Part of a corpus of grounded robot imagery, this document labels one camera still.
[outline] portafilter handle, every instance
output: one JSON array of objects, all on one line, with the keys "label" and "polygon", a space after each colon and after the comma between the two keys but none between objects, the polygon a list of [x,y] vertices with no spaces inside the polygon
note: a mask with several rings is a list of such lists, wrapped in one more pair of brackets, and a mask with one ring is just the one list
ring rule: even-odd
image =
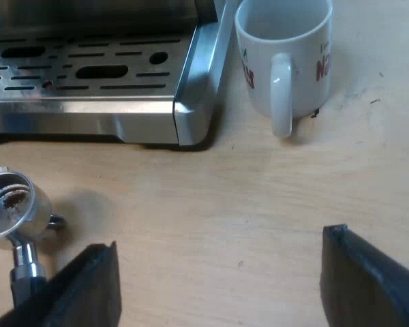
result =
[{"label": "portafilter handle", "polygon": [[28,242],[13,249],[14,269],[11,270],[11,290],[14,307],[38,292],[47,283],[46,269],[38,261],[35,244]]}]

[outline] drip tray grate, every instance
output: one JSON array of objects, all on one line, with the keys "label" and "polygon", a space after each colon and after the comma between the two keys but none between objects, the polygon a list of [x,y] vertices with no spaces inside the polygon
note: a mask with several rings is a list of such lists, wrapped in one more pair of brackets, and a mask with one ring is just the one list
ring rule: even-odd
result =
[{"label": "drip tray grate", "polygon": [[0,101],[173,100],[192,34],[11,35],[0,39]]}]

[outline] white mug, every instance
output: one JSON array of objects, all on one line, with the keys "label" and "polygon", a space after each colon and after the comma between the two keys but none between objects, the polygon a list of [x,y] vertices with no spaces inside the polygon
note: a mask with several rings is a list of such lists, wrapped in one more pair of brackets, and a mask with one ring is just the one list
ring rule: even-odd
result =
[{"label": "white mug", "polygon": [[329,96],[331,0],[244,0],[235,16],[253,107],[278,137]]}]

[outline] red lettering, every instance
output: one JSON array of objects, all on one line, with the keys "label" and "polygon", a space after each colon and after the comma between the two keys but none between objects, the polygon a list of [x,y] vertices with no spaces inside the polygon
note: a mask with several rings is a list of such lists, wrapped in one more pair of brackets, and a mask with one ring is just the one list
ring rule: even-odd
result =
[{"label": "red lettering", "polygon": [[326,76],[329,73],[329,67],[330,67],[330,53],[326,56],[326,67],[324,69],[324,74]]},{"label": "red lettering", "polygon": [[330,68],[330,53],[326,56],[322,56],[322,61],[318,60],[316,63],[316,81],[318,82],[321,78],[329,74]]},{"label": "red lettering", "polygon": [[320,78],[324,77],[324,60],[325,56],[322,56],[322,62],[318,60],[316,63],[316,81],[318,82]]},{"label": "red lettering", "polygon": [[248,85],[249,85],[252,89],[254,89],[254,74],[253,74],[253,72],[252,72],[250,69],[248,69],[248,67],[244,64],[244,61],[243,61],[243,67],[244,67],[245,79],[246,79]]}]

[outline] wooden table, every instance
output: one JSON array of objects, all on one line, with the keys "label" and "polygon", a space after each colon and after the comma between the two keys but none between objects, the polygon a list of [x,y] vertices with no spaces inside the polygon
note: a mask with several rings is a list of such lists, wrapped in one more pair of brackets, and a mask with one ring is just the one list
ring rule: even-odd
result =
[{"label": "wooden table", "polygon": [[[71,226],[42,256],[49,275],[116,240],[121,326],[326,326],[324,225],[348,223],[409,268],[409,0],[336,0],[332,69],[330,100],[289,140],[252,110],[234,41],[199,151],[1,144],[0,166]],[[0,250],[0,315],[11,268]]]}]

